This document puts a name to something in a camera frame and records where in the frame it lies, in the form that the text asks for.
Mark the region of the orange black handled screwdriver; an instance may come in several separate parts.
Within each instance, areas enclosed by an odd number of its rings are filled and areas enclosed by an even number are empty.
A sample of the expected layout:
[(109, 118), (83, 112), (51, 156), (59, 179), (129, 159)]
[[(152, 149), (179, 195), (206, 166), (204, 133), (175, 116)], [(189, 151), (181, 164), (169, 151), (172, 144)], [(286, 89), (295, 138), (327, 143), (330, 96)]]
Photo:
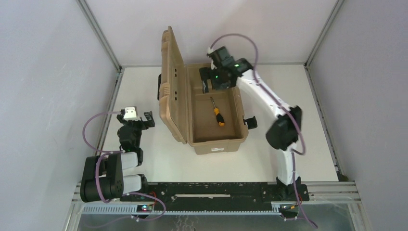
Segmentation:
[(216, 119), (217, 119), (218, 125), (219, 125), (220, 127), (225, 126), (224, 118), (223, 118), (223, 116), (221, 115), (221, 113), (220, 113), (220, 111), (219, 111), (219, 108), (215, 105), (214, 99), (213, 99), (212, 97), (210, 97), (210, 100), (211, 100), (212, 105), (213, 105), (213, 108), (214, 108), (213, 111), (214, 111), (214, 113), (215, 113), (215, 115), (216, 115)]

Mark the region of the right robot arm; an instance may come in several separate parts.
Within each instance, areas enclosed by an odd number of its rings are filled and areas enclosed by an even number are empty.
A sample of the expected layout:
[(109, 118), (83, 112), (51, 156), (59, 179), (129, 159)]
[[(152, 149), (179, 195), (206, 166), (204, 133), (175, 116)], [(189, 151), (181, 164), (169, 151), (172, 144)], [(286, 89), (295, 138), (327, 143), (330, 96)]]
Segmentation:
[(268, 144), (279, 150), (278, 197), (300, 204), (301, 178), (296, 171), (295, 155), (304, 155), (306, 146), (301, 133), (302, 109), (285, 103), (257, 73), (255, 66), (241, 58), (226, 65), (211, 64), (199, 69), (203, 92), (239, 88), (255, 99), (272, 117), (272, 125), (266, 132)]

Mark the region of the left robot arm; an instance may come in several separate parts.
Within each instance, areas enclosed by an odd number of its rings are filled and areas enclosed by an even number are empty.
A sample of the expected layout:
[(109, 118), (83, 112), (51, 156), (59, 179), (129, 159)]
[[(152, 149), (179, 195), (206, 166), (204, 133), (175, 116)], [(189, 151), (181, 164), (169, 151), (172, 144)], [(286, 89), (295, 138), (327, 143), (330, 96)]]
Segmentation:
[(118, 151), (103, 151), (100, 156), (88, 157), (85, 161), (80, 186), (80, 197), (85, 203), (108, 202), (132, 192), (148, 191), (148, 181), (144, 174), (124, 176), (124, 171), (139, 167), (143, 163), (140, 147), (142, 131), (155, 126), (153, 113), (145, 112), (145, 120), (137, 116), (134, 108), (115, 112), (122, 124), (117, 131)]

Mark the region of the tan plastic toolbox bin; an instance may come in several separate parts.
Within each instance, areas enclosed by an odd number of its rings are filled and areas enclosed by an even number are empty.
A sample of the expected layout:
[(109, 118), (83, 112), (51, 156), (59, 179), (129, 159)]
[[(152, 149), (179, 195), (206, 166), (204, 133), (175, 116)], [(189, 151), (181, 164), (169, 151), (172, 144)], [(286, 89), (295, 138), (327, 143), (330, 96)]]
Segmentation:
[[(209, 63), (185, 64), (172, 27), (162, 34), (162, 72), (158, 80), (159, 115), (176, 141), (189, 144), (196, 154), (235, 152), (256, 117), (245, 118), (238, 88), (203, 94), (199, 69)], [(220, 127), (210, 97), (224, 118)]]

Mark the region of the small green-lit circuit board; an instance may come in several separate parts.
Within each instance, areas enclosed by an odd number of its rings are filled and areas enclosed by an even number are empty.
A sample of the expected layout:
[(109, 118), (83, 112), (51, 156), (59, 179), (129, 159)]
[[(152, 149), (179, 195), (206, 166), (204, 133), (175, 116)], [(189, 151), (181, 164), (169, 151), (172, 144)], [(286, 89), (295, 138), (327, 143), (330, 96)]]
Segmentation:
[(150, 213), (154, 209), (153, 205), (139, 205), (137, 206), (138, 213)]

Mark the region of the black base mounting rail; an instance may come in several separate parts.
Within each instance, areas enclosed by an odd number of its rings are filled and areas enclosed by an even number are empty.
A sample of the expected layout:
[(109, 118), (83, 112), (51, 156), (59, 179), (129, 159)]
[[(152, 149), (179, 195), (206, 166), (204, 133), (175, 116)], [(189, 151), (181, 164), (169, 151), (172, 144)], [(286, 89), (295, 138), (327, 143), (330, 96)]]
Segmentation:
[(168, 212), (270, 211), (272, 203), (309, 201), (305, 184), (277, 182), (158, 182), (149, 183), (148, 195), (164, 202)]

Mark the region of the aluminium frame front rail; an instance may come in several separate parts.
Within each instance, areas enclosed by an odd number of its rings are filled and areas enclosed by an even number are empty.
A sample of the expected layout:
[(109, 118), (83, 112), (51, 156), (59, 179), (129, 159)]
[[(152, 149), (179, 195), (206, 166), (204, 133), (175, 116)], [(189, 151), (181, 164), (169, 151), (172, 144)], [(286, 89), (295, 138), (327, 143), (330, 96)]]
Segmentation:
[(75, 191), (65, 231), (369, 231), (355, 183), (306, 182), (301, 205), (274, 182), (153, 182), (148, 196), (85, 203)]

